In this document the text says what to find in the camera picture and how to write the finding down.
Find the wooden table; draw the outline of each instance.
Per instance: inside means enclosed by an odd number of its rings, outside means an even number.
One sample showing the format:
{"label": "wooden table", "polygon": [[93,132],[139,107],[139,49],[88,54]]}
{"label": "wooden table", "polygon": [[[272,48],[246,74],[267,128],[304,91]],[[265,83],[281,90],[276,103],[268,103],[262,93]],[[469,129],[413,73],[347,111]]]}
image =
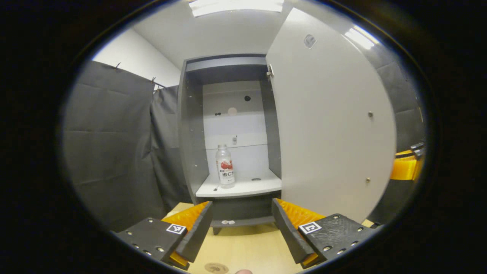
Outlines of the wooden table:
{"label": "wooden table", "polygon": [[[167,216],[192,206],[179,203]],[[371,222],[365,220],[363,225],[370,226]],[[253,274],[295,274],[303,270],[300,264],[294,263],[281,232],[274,224],[223,228],[218,235],[213,235],[213,228],[210,228],[188,272],[211,274],[205,269],[209,263],[225,265],[227,274],[241,269],[248,269]]]}

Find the cabinet leg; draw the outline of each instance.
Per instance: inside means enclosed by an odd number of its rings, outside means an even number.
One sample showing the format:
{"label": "cabinet leg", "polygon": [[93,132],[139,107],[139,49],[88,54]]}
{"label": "cabinet leg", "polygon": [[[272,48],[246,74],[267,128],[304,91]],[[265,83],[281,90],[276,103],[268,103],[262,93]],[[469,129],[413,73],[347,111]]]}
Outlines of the cabinet leg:
{"label": "cabinet leg", "polygon": [[220,233],[220,230],[222,230],[221,227],[214,227],[213,228],[213,235],[217,235],[218,233]]}

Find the hole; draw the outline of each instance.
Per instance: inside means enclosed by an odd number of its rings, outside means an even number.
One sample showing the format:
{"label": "hole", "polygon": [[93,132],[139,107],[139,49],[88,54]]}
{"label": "hole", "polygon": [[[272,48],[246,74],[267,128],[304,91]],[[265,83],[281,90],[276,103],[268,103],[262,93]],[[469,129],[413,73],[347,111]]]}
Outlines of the hole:
{"label": "hole", "polygon": [[235,116],[235,115],[237,115],[237,109],[236,109],[236,108],[234,108],[234,107],[229,108],[229,109],[228,109],[228,115],[230,115],[230,116]]}

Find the open door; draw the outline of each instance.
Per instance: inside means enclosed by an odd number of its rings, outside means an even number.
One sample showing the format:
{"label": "open door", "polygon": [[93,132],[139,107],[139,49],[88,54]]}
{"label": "open door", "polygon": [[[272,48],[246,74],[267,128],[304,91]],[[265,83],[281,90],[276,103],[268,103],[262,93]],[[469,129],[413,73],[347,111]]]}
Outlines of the open door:
{"label": "open door", "polygon": [[343,35],[293,9],[267,56],[281,138],[282,199],[362,222],[389,181],[393,109]]}

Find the fluorescent light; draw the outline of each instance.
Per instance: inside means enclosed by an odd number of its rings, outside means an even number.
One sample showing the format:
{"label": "fluorescent light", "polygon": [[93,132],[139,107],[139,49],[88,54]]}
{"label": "fluorescent light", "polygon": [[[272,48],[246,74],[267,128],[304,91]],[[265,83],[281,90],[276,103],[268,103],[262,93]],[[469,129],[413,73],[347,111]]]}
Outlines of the fluorescent light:
{"label": "fluorescent light", "polygon": [[353,28],[351,28],[347,33],[345,33],[345,36],[357,42],[365,49],[370,49],[374,46],[374,43],[372,43],[372,41],[367,39],[365,36],[363,36]]}
{"label": "fluorescent light", "polygon": [[363,34],[365,37],[367,37],[374,44],[376,44],[376,45],[379,44],[379,41],[377,41],[377,39],[375,39],[372,35],[370,35],[370,33],[366,32],[361,27],[355,26],[354,29],[356,29],[358,32],[360,32],[361,34]]}
{"label": "fluorescent light", "polygon": [[196,0],[189,3],[193,16],[221,11],[264,10],[281,12],[284,0]]}

